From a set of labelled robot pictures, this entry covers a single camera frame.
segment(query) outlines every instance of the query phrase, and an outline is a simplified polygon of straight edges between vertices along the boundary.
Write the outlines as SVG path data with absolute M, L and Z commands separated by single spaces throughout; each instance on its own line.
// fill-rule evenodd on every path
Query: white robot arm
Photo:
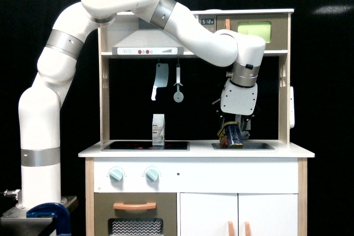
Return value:
M 222 94 L 223 111 L 249 114 L 254 108 L 263 39 L 229 30 L 212 34 L 188 8 L 174 0 L 81 0 L 64 10 L 55 22 L 38 60 L 35 81 L 19 101 L 25 208 L 61 201 L 59 113 L 75 74 L 76 60 L 90 32 L 109 25 L 116 13 L 129 10 L 172 34 L 207 62 L 216 66 L 234 63 L 233 76 Z

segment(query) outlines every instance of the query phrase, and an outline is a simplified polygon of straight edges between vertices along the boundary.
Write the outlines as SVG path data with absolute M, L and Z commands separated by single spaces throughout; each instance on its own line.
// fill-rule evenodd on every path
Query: black backdrop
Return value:
M 20 95 L 34 80 L 37 59 L 57 16 L 78 1 L 0 0 L 0 191 L 21 187 L 17 114 Z M 296 125 L 290 131 L 290 139 L 316 154 L 316 158 L 309 159 L 309 235 L 352 232 L 350 96 L 354 0 L 176 1 L 191 10 L 295 9 L 291 25 L 291 85 L 295 89 Z M 323 6 L 340 5 L 347 7 L 346 12 L 314 13 Z M 79 207 L 72 215 L 73 235 L 85 233 L 84 159 L 79 159 L 77 153 L 100 139 L 97 59 L 94 31 L 80 54 L 76 76 L 61 111 L 62 194 L 77 195 L 79 199 Z M 172 100 L 176 60 L 169 61 L 169 85 L 158 92 L 155 103 L 149 99 L 156 61 L 116 60 L 110 64 L 112 91 L 118 91 L 111 96 L 112 138 L 149 138 L 152 113 L 156 112 L 166 114 L 168 139 L 215 138 L 212 126 L 205 125 L 214 121 L 210 101 L 218 97 L 226 69 L 201 60 L 181 60 L 185 100 L 177 105 Z M 277 59 L 264 59 L 259 74 L 257 103 L 263 106 L 262 115 L 252 124 L 254 138 L 277 137 L 277 118 L 271 115 L 276 115 L 277 110 L 277 82 L 272 79 L 277 75 L 273 72 L 276 64 Z

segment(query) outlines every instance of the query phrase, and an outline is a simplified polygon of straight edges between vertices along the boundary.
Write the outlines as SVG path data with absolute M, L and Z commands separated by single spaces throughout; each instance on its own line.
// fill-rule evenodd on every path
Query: orange handle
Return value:
M 156 208 L 156 203 L 146 203 L 146 204 L 124 204 L 124 203 L 115 203 L 113 205 L 114 209 L 118 210 L 145 210 L 145 209 L 154 209 Z
M 234 236 L 232 221 L 229 221 L 229 222 L 228 222 L 228 235 L 229 235 L 229 236 Z
M 230 19 L 225 19 L 225 29 L 231 30 Z
M 246 236 L 251 236 L 251 229 L 249 228 L 249 222 L 246 221 L 244 225 L 246 226 Z

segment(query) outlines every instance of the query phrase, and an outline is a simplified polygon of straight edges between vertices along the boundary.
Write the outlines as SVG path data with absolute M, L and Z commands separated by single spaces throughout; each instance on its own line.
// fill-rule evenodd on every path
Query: can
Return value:
M 217 136 L 219 137 L 221 149 L 241 149 L 243 147 L 238 122 L 224 123 Z

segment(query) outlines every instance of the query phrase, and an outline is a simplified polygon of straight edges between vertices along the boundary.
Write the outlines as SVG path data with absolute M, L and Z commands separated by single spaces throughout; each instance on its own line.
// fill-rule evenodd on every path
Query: knife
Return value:
M 153 92 L 151 94 L 151 99 L 156 101 L 157 88 L 164 88 L 167 86 L 168 81 L 168 64 L 156 64 L 156 77 L 153 86 Z

